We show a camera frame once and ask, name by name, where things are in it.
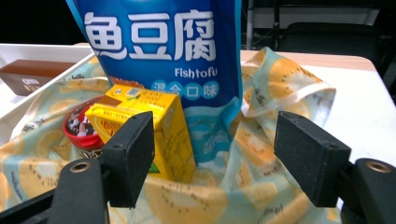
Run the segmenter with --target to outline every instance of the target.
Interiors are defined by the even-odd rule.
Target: fish tofu snack bag
[[[232,141],[240,0],[66,0],[112,84],[180,96],[197,162]]]

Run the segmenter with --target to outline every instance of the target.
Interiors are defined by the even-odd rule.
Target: dark background
[[[312,0],[287,0],[309,2]],[[320,0],[349,4],[372,0]],[[396,7],[387,6],[394,0],[376,0],[381,8],[375,22],[383,35],[396,32]],[[274,0],[255,0],[256,7],[271,7]],[[241,33],[242,46],[245,45],[247,28],[248,0],[242,0]],[[268,30],[255,29],[259,35],[268,34]],[[86,42],[66,4],[65,0],[0,0],[0,43],[20,44],[57,44],[71,45]]]

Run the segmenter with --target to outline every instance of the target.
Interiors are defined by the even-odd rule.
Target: black chair
[[[295,22],[280,34],[282,7],[378,7],[368,0],[275,0],[273,47],[277,51],[354,55],[369,59],[384,76],[393,52],[383,50],[380,32],[373,25],[358,23]]]

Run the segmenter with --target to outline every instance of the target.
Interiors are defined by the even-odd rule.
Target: printed fabric bag
[[[230,150],[200,164],[190,184],[148,177],[130,223],[341,222],[337,208],[309,201],[274,154],[277,112],[322,125],[335,89],[268,48],[242,64],[242,76]]]
[[[289,95],[302,92],[299,100],[288,102],[288,95],[269,94],[267,102],[276,102],[277,107],[263,110],[267,103],[255,105],[262,98],[256,92],[270,85],[278,92],[272,76],[283,72],[292,77],[286,79],[292,87]],[[337,209],[316,208],[309,202],[274,155],[271,137],[276,122],[272,115],[279,109],[304,111],[323,123],[334,89],[269,49],[243,64],[242,73],[245,102],[230,127],[229,151],[198,166],[190,184],[148,176],[135,209],[109,207],[111,223],[340,223]],[[0,210],[55,188],[62,167],[80,158],[62,134],[61,123],[71,108],[109,89],[108,81],[91,78],[104,75],[92,59],[71,75],[84,79],[69,78],[37,97],[23,119],[24,129],[0,147]],[[318,83],[323,83],[321,89],[310,87]],[[242,112],[249,112],[251,118]]]

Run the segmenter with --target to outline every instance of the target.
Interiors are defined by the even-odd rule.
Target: juice carton
[[[114,85],[85,115],[106,143],[133,115],[152,111],[155,158],[149,174],[188,183],[195,171],[191,140],[178,95]]]

